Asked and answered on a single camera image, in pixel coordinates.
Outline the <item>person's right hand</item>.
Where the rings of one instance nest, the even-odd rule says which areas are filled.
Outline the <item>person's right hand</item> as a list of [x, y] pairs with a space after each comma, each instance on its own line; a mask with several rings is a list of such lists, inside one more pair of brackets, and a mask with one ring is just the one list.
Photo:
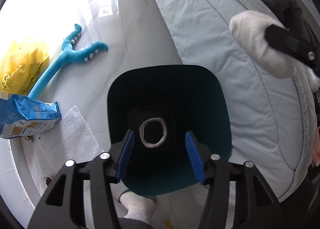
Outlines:
[[313, 141], [312, 150], [312, 161], [318, 167], [320, 164], [320, 137], [319, 137], [319, 127], [315, 131], [315, 139]]

